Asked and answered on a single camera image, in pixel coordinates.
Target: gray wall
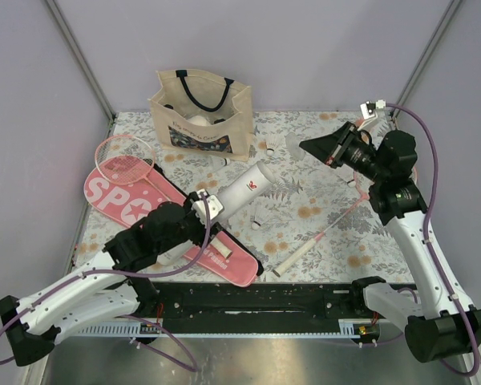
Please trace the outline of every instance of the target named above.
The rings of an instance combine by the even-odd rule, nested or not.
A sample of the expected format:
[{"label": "gray wall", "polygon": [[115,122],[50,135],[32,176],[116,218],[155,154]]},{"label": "gray wall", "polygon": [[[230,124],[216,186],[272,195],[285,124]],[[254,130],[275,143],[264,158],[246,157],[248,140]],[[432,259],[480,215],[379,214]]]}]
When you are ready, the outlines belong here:
[{"label": "gray wall", "polygon": [[147,110],[156,70],[182,67],[253,85],[257,110],[397,99],[448,3],[59,0],[116,111]]},{"label": "gray wall", "polygon": [[[0,298],[63,275],[106,130],[42,2],[0,2]],[[9,356],[2,341],[0,359]],[[0,367],[0,384],[18,373],[13,363]]]},{"label": "gray wall", "polygon": [[[416,88],[408,107],[430,127],[439,150],[439,190],[433,226],[446,258],[481,308],[481,0],[465,2]],[[418,178],[430,195],[430,149],[417,133]]]}]

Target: shuttlecock tube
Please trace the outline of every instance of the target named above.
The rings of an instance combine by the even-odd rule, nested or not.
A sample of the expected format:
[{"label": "shuttlecock tube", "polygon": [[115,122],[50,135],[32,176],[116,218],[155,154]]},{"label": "shuttlecock tube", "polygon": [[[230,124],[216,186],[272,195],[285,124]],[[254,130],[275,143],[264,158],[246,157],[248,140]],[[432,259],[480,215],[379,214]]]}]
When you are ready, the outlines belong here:
[{"label": "shuttlecock tube", "polygon": [[266,192],[274,182],[276,178],[271,170],[263,162],[256,162],[231,185],[217,193],[224,210],[216,217],[215,222],[230,218],[243,206]]}]

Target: floral tablecloth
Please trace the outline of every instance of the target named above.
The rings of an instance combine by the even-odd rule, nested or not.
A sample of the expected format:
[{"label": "floral tablecloth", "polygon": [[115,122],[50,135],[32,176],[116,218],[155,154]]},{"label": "floral tablecloth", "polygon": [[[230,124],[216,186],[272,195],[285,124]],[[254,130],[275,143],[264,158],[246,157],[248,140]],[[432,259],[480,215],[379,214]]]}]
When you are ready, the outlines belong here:
[{"label": "floral tablecloth", "polygon": [[[355,121],[359,117],[356,112],[255,112],[255,138],[249,162],[232,162],[217,172],[212,172],[206,156],[161,149],[149,112],[120,113],[114,133],[132,134],[147,141],[155,149],[156,161],[166,177],[186,193],[200,188],[217,193],[258,160],[263,160],[271,168],[277,176],[274,188],[225,224],[263,263],[265,272],[257,282],[351,282],[371,275],[383,277],[388,282],[412,282],[397,244],[382,227],[366,199],[370,182],[363,176],[354,175],[346,166],[332,170],[310,155],[304,160],[294,160],[285,147],[285,136],[290,132],[295,132],[300,139],[323,136],[347,120]],[[388,129],[386,122],[373,129],[376,144]],[[265,155],[265,140],[269,135],[277,135],[281,142],[273,157]],[[357,184],[349,187],[346,182],[353,178]],[[357,206],[281,278],[271,272],[303,242],[334,223],[353,204]],[[251,220],[257,206],[265,206],[271,217],[260,229],[252,230]],[[75,264],[80,266],[88,261],[122,229],[121,225],[91,209],[75,254]],[[182,258],[173,266],[155,264],[146,271],[173,270],[185,263]],[[197,265],[164,280],[223,282],[222,278]]]}]

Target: racket handle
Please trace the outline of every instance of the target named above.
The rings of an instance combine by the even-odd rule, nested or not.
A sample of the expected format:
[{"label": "racket handle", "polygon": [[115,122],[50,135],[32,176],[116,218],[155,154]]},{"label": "racket handle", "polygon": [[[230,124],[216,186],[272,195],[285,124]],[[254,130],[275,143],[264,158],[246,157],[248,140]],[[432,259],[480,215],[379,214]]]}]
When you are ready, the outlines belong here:
[{"label": "racket handle", "polygon": [[309,239],[307,242],[305,242],[299,249],[293,252],[293,254],[285,259],[276,269],[273,270],[273,273],[277,277],[281,277],[285,271],[289,269],[290,266],[292,266],[298,259],[303,257],[306,253],[312,249],[315,244],[317,243],[317,240],[315,238]]},{"label": "racket handle", "polygon": [[210,241],[210,245],[212,245],[214,249],[216,249],[217,252],[224,257],[224,259],[230,258],[230,255],[233,253],[233,251],[230,250],[223,242],[217,239],[217,237]]}]

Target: logo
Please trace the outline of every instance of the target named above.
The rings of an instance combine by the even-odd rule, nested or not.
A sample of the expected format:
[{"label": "logo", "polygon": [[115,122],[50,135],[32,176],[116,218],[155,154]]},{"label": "logo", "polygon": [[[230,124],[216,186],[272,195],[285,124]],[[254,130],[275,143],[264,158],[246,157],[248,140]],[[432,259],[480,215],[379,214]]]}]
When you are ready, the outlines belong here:
[{"label": "logo", "polygon": [[253,191],[255,188],[257,188],[257,185],[253,183],[252,180],[249,181],[249,184],[247,184],[248,188]]}]

